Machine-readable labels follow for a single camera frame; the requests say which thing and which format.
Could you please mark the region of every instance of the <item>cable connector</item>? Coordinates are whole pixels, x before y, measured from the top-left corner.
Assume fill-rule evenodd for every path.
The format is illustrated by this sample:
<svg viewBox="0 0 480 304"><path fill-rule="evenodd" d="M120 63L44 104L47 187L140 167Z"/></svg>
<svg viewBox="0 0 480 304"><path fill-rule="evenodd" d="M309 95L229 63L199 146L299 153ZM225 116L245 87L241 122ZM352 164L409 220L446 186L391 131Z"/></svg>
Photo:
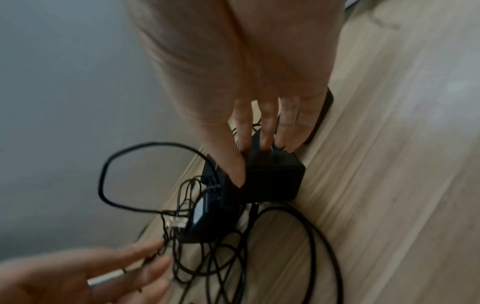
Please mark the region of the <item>cable connector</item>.
<svg viewBox="0 0 480 304"><path fill-rule="evenodd" d="M171 216L170 220L166 223L166 226L171 228L185 228L188 222L189 219L187 217Z"/></svg>

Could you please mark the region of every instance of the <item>wood grain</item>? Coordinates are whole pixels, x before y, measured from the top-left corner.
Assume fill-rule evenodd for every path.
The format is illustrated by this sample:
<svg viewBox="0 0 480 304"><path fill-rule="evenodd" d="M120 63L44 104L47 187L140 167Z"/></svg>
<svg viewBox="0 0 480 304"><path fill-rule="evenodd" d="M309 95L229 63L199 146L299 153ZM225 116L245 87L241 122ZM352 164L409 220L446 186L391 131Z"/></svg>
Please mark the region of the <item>wood grain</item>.
<svg viewBox="0 0 480 304"><path fill-rule="evenodd" d="M307 171L292 204L331 241L346 303L480 303L480 2L362 0L330 88L333 107L298 153ZM304 234L286 214L255 226L245 302L301 302ZM144 237L160 235L155 219ZM334 303L319 251L312 302Z"/></svg>

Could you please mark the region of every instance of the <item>cord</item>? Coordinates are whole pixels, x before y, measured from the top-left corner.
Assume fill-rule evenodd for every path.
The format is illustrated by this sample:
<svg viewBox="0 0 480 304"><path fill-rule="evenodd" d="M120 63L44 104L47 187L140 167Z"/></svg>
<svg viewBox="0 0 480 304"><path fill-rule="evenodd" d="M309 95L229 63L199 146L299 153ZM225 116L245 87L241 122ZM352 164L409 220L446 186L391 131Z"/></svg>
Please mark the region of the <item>cord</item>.
<svg viewBox="0 0 480 304"><path fill-rule="evenodd" d="M216 184L203 189L203 184L201 183L201 178L202 178L201 176L195 176L191 179L184 181L180 185L178 190L176 210L158 211L154 209L142 209L142 208L136 208L132 206L119 204L109 200L104 194L104 185L105 185L107 172L111 163L115 159L125 154L131 153L139 149L149 148L154 146L178 147L178 148L192 151L193 153L197 154L199 157L205 160L208 166L211 167ZM196 199L194 199L193 195L194 195L196 186L198 186L200 194L197 196ZM159 214L161 216L162 228L163 228L163 239L164 239L163 249L160 252L158 252L156 255L145 259L142 263L142 266L152 262L158 255L165 254L167 248L171 244L172 257L173 257L173 270L172 270L173 279L178 284L184 285L183 293L181 295L179 304L184 303L187 293L189 292L193 282L199 277L205 278L205 297L206 297L207 304L212 304L212 303L218 304L220 303L220 299L222 299L224 303L228 303L228 304L241 303L244 292L245 292L246 281L247 281L248 237L258 218L260 218L267 212L271 212L271 211L281 211L281 212L286 212L292 215L294 218L296 218L298 221L302 223L306 231L308 241L310 244L310 275L309 275L307 290L305 292L305 296L303 297L302 303L303 304L310 303L312 299L314 287L315 287L315 280L316 280L316 273L317 273L317 251L316 251L314 233L316 233L317 236L323 242L333 265L333 270L335 273L336 284L337 284L336 302L337 304L343 304L344 286L343 286L342 274L341 274L338 260L332 249L332 246L329 244L327 238L322 234L322 232L315 225L313 225L310 221L308 221L308 219L306 219L298 210L296 210L295 208L293 208L292 206L284 202L276 202L278 206L267 207L261 211L260 211L259 203L252 204L249 210L248 223L243 232L239 230L234 230L230 234L226 235L223 239L213 244L208 243L207 244L209 249L208 252L205 251L204 244L200 244L201 261L198 264L198 266L195 269L189 269L185 265L183 265L181 262L183 247L182 247L182 244L177 240L178 230L171 229L167 226L165 216L167 215L167 216L184 217L184 218L189 217L190 213L195 209L196 204L199 203L199 198L202 196L202 193L208 192L208 191L219 191L219 190L220 190L220 179L213 163L197 149L184 144L173 143L173 142L149 142L149 143L131 146L129 148L118 151L117 153L110 156L108 160L105 162L105 164L103 165L103 168L100 174L100 179L98 182L98 195L100 199L104 203L108 204L109 206L120 208L127 211L133 211L133 212L150 213L150 214L154 213L154 214ZM246 207L244 205L241 213L243 213L245 209ZM237 247L234 247L230 244L223 243L225 238L227 238L232 233L240 236L240 240L238 242ZM232 257L229 260L227 260L227 262L225 262L224 264L219 265L216 253L221 248L230 250L232 252ZM226 282L235 264L239 264L240 276L236 284L235 293L232 299L230 300L227 295ZM222 275L221 272L224 270L226 270L226 272L225 274ZM190 278L188 279L180 278L179 276L180 271L190 275ZM216 277L219 283L219 290L215 296L212 296L211 290L210 290L212 277Z"/></svg>

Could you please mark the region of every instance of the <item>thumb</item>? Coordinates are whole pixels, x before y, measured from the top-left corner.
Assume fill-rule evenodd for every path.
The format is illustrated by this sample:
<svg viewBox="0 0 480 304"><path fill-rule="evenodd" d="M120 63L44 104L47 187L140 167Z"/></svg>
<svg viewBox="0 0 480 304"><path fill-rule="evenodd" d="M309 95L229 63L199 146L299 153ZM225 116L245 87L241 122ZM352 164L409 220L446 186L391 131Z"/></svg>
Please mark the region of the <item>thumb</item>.
<svg viewBox="0 0 480 304"><path fill-rule="evenodd" d="M240 188L245 183L245 161L237 149L228 123L191 127L213 160L228 174L232 183Z"/></svg>

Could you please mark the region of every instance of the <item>hand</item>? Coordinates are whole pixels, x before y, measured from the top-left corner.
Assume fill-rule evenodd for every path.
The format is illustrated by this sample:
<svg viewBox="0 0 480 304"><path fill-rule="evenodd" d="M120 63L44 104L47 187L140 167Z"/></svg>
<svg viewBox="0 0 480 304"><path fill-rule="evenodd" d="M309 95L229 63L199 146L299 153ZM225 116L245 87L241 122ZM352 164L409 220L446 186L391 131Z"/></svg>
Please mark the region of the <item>hand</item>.
<svg viewBox="0 0 480 304"><path fill-rule="evenodd" d="M251 102L261 111L260 148L292 152L325 100L344 2L339 0L127 0L132 20L180 116L241 186L238 148L252 146Z"/></svg>
<svg viewBox="0 0 480 304"><path fill-rule="evenodd" d="M0 264L0 303L157 304L169 288L161 278L169 257L98 285L89 286L87 280L150 257L161 246L161 241L150 241L119 250L81 249L5 262Z"/></svg>

